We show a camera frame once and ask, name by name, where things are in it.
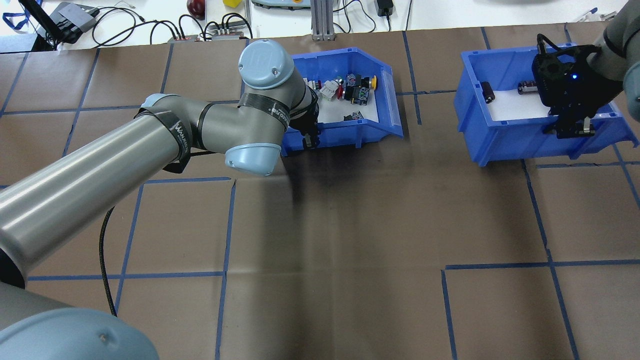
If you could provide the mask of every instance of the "black tape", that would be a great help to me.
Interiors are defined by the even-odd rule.
[[[138,115],[151,115],[155,117],[162,125],[166,127],[171,133],[175,142],[178,143],[178,156],[171,160],[171,163],[167,164],[163,170],[173,172],[174,174],[181,174],[189,163],[191,158],[191,146],[193,141],[191,134],[188,131],[187,124],[178,119],[177,116],[171,111],[158,106],[147,106],[146,108],[140,108]]]
[[[267,113],[282,123],[285,130],[289,126],[289,121],[291,119],[289,117],[290,109],[288,106],[276,99],[264,95],[245,92],[238,102],[238,108],[241,106],[247,106]]]

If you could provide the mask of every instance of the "red apple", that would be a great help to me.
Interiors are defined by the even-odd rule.
[[[187,10],[198,20],[204,20],[205,0],[187,0]]]

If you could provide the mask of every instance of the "blue plastic bin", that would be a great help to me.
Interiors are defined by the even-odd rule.
[[[465,135],[472,161],[483,167],[493,160],[558,155],[577,159],[616,142],[631,141],[638,146],[638,139],[613,102],[600,108],[592,119],[596,133],[591,137],[558,139],[554,134],[543,134],[542,129],[557,117],[493,121],[480,82],[488,81],[494,91],[516,89],[520,81],[533,80],[531,64],[536,54],[535,47],[462,53],[464,70],[454,105],[458,131]]]
[[[348,73],[378,77],[375,91],[378,122],[360,119],[318,124],[321,132],[319,147],[355,145],[359,148],[363,143],[378,142],[387,135],[403,136],[393,72],[389,65],[355,47],[294,55],[293,62],[300,74],[309,80],[324,82],[336,76],[344,78]],[[282,155],[302,149],[302,135],[298,130],[289,128],[282,140]]]

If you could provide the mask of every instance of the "metal aluminum profile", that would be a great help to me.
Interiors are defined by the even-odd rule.
[[[335,40],[332,0],[311,0],[311,38]]]

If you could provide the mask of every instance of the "blue strap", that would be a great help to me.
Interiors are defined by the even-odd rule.
[[[38,3],[38,5],[42,5],[42,0],[36,0],[36,3]],[[13,22],[10,19],[13,17],[22,17],[22,16],[24,16],[24,20],[20,21],[16,25],[13,25]],[[9,28],[12,28],[14,30],[20,30],[22,29],[23,26],[27,24],[27,22],[29,22],[29,16],[30,14],[27,11],[23,13],[3,13],[2,19],[7,24],[7,26],[9,26]]]

